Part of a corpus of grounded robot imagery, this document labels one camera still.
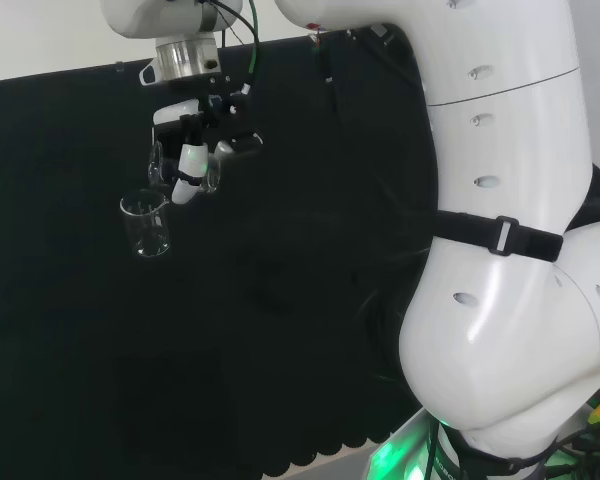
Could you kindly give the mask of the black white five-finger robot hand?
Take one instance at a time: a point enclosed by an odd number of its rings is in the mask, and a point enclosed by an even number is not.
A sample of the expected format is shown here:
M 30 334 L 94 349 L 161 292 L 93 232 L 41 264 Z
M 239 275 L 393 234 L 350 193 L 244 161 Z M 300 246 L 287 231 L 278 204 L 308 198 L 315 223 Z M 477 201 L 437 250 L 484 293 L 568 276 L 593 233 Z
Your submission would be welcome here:
M 248 124 L 248 93 L 248 87 L 230 93 L 209 89 L 157 110 L 149 186 L 168 190 L 172 203 L 185 205 L 218 189 L 225 163 L 259 153 L 264 140 Z

